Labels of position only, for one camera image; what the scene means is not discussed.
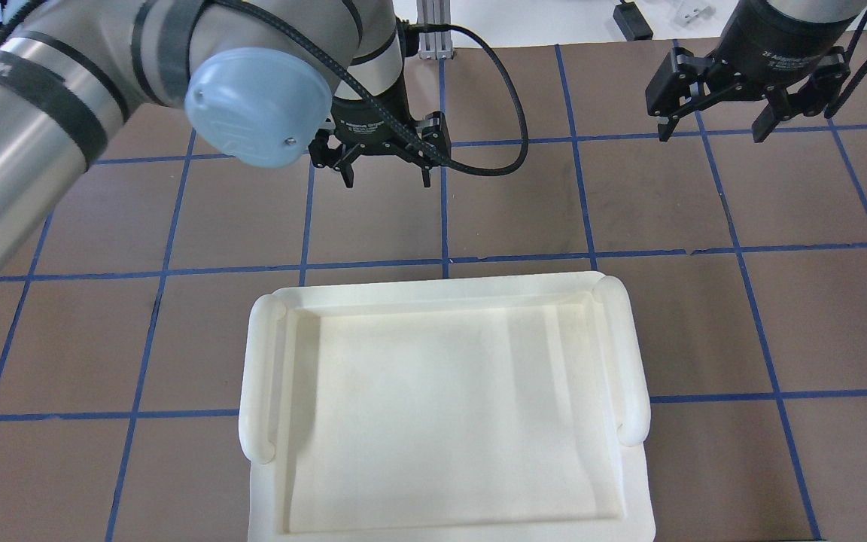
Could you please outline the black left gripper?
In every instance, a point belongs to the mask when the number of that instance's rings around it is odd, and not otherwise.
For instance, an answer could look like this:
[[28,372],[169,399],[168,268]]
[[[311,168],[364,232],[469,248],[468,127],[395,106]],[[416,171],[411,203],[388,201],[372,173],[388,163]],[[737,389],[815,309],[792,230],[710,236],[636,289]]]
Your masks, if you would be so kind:
[[412,116],[402,68],[350,68],[348,73],[372,96],[365,99],[342,81],[326,123],[309,144],[313,167],[339,172],[354,187],[352,164],[361,157],[398,157],[421,170],[423,188],[431,188],[431,170],[452,155],[446,117],[440,111]]

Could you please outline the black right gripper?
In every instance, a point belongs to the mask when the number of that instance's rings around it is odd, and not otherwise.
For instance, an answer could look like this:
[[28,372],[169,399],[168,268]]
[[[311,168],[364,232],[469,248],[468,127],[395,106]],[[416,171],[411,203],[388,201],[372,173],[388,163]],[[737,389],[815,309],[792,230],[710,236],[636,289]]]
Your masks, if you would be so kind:
[[674,47],[648,83],[659,140],[721,102],[765,100],[754,143],[798,114],[835,116],[867,73],[849,66],[865,24],[867,1],[740,1],[712,51]]

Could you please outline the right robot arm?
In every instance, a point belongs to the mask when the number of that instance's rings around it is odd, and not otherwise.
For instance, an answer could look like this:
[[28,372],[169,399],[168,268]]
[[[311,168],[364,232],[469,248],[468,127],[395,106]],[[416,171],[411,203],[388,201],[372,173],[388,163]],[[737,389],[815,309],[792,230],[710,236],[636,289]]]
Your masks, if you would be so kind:
[[760,143],[794,117],[834,117],[867,75],[867,1],[740,1],[708,55],[677,46],[646,87],[661,141],[692,113],[764,102]]

